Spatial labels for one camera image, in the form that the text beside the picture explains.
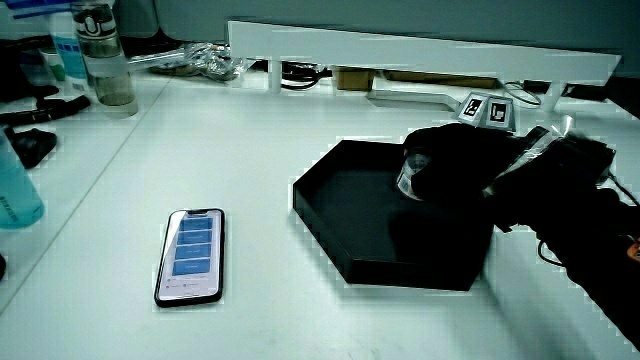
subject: wire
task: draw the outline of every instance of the wire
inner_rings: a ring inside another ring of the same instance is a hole
[[[559,263],[557,261],[553,261],[551,259],[549,259],[548,257],[542,255],[542,245],[544,245],[544,241],[540,240],[540,243],[538,244],[538,256],[540,256],[540,258],[546,262],[548,262],[551,265],[555,265],[555,266],[559,266],[559,267],[565,267],[564,265],[562,265],[562,263]]]
[[[287,89],[287,90],[307,90],[314,87],[318,83],[318,81],[320,81],[320,79],[313,80],[310,83],[304,84],[304,85],[282,84],[281,86],[283,89]]]
[[[331,77],[332,72],[326,67],[318,71],[309,64],[284,62],[282,64],[282,80],[289,82],[306,82],[304,85],[282,84],[283,89],[307,90],[315,86],[320,79]]]
[[[622,185],[620,185],[615,175],[613,175],[612,173],[609,173],[609,178],[613,180],[613,182],[616,184],[618,189],[620,189],[620,191],[622,191],[634,204],[636,204],[636,206],[640,206],[640,203],[638,203],[638,200],[636,200],[636,198],[634,198],[633,195],[631,195],[631,192],[625,189]]]
[[[521,98],[520,96],[518,96],[518,95],[516,95],[516,94],[512,93],[512,92],[511,92],[511,90],[509,90],[509,88],[507,87],[507,85],[512,85],[512,86],[517,87],[517,88],[518,88],[518,90],[524,91],[525,93],[529,94],[529,96],[531,96],[531,97],[533,97],[534,99],[536,99],[536,101],[537,101],[537,102],[533,102],[533,101],[531,101],[531,100],[527,100],[527,99]],[[540,100],[540,98],[538,97],[538,95],[536,95],[536,94],[532,93],[532,92],[531,92],[531,91],[529,91],[529,90],[525,90],[524,86],[523,86],[522,84],[520,84],[519,82],[516,82],[516,81],[510,81],[510,82],[506,82],[506,83],[504,83],[504,90],[505,90],[509,95],[513,96],[514,98],[516,98],[516,99],[518,99],[518,100],[520,100],[520,101],[522,101],[522,102],[524,102],[524,103],[527,103],[527,104],[530,104],[530,105],[535,105],[535,106],[540,106],[540,104],[542,104],[542,100]]]

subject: black glove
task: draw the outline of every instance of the black glove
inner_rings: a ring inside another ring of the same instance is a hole
[[[429,158],[411,178],[416,196],[433,200],[448,210],[474,208],[482,190],[543,134],[532,131],[526,138],[508,132],[447,124],[417,130],[404,142],[409,150]]]

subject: phone screen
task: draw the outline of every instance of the phone screen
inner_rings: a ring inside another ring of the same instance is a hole
[[[180,210],[171,214],[156,302],[217,300],[212,297],[219,297],[222,288],[223,226],[223,213],[219,209]]]

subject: white desk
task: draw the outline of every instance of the white desk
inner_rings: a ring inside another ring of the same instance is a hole
[[[28,171],[45,204],[45,215],[25,229],[0,229],[0,254],[7,260],[5,278],[0,281],[0,313],[167,82],[167,78],[136,74],[134,87],[139,94],[140,111],[126,120],[108,118],[94,103],[74,116],[16,128],[51,131],[57,135],[58,144],[45,161]],[[50,98],[70,100],[74,96],[58,94]],[[35,99],[0,106],[3,113],[35,109]]]
[[[340,137],[400,142],[449,117],[172,79],[0,317],[3,357],[532,358],[482,277],[469,293],[346,284],[291,209]],[[203,207],[227,214],[222,300],[159,309],[167,217]]]

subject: black tray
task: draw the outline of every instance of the black tray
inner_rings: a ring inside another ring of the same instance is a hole
[[[407,198],[402,145],[343,140],[293,184],[293,207],[348,283],[467,291],[493,225]]]

